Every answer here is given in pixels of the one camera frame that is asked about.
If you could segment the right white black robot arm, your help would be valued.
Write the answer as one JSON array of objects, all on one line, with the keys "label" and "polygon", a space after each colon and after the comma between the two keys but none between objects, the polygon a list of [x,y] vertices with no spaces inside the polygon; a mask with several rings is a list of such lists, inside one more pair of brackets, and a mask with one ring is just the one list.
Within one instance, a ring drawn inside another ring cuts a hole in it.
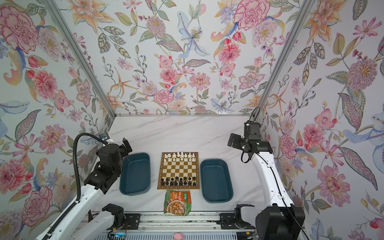
[{"label": "right white black robot arm", "polygon": [[262,140],[261,125],[250,120],[244,123],[243,135],[231,134],[228,146],[242,151],[241,161],[251,163],[262,184],[266,207],[240,204],[234,209],[235,225],[239,229],[254,227],[260,240],[296,240],[304,233],[305,213],[284,188],[275,164],[273,150]]}]

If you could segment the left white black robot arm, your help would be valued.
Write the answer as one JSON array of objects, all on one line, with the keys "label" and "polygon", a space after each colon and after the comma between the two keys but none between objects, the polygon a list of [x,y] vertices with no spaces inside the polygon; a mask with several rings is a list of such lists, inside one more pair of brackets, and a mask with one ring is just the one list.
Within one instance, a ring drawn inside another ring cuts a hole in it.
[{"label": "left white black robot arm", "polygon": [[[78,164],[78,142],[87,136],[103,146],[97,150],[99,161],[94,170],[82,182]],[[93,240],[103,231],[116,230],[126,222],[124,209],[115,204],[106,205],[94,219],[77,230],[85,215],[104,196],[123,171],[123,158],[131,153],[132,147],[127,139],[122,144],[114,143],[108,133],[100,137],[89,133],[80,133],[73,143],[73,165],[77,186],[77,195],[56,220],[40,235],[39,240]]]}]

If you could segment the white chess piece row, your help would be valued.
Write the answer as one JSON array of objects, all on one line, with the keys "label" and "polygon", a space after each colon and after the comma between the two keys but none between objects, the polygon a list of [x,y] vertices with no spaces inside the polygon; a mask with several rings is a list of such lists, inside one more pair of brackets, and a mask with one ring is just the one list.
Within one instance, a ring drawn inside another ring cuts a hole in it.
[{"label": "white chess piece row", "polygon": [[171,158],[171,160],[177,158],[193,159],[198,156],[198,152],[164,152],[162,155],[165,159]]}]

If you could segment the black chess piece rows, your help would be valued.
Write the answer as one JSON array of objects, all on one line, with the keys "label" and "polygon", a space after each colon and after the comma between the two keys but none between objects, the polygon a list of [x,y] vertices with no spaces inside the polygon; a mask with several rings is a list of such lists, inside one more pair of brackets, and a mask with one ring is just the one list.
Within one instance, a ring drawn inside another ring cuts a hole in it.
[{"label": "black chess piece rows", "polygon": [[173,178],[161,178],[161,186],[197,186],[196,177],[173,177]]}]

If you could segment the wooden chess board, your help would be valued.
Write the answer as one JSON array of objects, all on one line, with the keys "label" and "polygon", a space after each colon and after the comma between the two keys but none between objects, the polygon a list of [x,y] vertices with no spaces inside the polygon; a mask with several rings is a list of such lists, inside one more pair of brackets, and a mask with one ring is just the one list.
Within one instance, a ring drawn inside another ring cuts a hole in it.
[{"label": "wooden chess board", "polygon": [[[174,162],[169,162],[169,159],[165,159],[161,156],[161,165],[158,179],[158,190],[199,190],[200,189],[200,163],[199,153],[195,158],[195,162],[188,162],[188,159],[177,158]],[[161,186],[161,178],[173,178],[173,177],[196,177],[197,186]]]}]

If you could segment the left teal plastic bin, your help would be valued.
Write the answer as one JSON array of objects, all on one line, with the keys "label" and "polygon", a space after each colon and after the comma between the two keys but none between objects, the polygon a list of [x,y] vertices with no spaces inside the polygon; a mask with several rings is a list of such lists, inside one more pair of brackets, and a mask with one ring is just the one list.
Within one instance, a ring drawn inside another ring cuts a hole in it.
[{"label": "left teal plastic bin", "polygon": [[120,176],[120,192],[135,196],[149,191],[151,187],[151,162],[147,153],[128,155],[123,159]]}]

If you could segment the teal plastic bin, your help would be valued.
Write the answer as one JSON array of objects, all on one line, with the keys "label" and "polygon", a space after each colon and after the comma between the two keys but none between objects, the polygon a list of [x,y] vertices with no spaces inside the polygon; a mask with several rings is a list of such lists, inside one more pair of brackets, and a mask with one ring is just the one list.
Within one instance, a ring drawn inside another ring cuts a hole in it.
[{"label": "teal plastic bin", "polygon": [[200,165],[202,195],[211,204],[229,202],[234,191],[227,163],[221,159],[207,159]]},{"label": "teal plastic bin", "polygon": [[120,192],[135,196],[149,191],[151,187],[151,162],[147,153],[128,155],[123,159],[120,176]]}]

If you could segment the right teal plastic bin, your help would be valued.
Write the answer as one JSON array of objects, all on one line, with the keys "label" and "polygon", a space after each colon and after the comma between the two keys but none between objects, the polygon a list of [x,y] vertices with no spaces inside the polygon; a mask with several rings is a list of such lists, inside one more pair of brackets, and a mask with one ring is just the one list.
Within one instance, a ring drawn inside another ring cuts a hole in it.
[{"label": "right teal plastic bin", "polygon": [[227,163],[221,159],[207,159],[200,165],[202,195],[211,204],[229,202],[234,191]]}]

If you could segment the instant noodle snack packet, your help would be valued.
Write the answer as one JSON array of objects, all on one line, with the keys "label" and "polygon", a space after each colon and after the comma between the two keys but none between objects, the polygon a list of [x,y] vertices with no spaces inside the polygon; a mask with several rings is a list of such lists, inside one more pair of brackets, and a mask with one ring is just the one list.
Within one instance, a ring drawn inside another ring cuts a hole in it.
[{"label": "instant noodle snack packet", "polygon": [[190,191],[167,190],[164,201],[164,213],[176,216],[187,216],[192,209]]}]

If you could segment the pink round object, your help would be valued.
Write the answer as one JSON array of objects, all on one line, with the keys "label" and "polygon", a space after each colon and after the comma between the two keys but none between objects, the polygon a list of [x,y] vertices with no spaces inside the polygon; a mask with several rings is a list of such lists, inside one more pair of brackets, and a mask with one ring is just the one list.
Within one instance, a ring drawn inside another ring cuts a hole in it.
[{"label": "pink round object", "polygon": [[174,240],[184,240],[184,235],[182,233],[175,233],[173,235]]}]

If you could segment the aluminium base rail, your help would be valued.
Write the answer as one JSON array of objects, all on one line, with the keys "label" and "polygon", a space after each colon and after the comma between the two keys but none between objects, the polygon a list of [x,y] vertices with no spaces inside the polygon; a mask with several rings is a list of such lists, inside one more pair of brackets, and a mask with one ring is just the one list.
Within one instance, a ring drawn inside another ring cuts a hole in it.
[{"label": "aluminium base rail", "polygon": [[280,229],[301,231],[305,214],[295,207],[267,207],[263,211],[252,206],[238,206],[233,211],[192,211],[187,216],[163,212],[124,212],[121,227],[108,227],[115,234],[125,232],[251,232]]}]

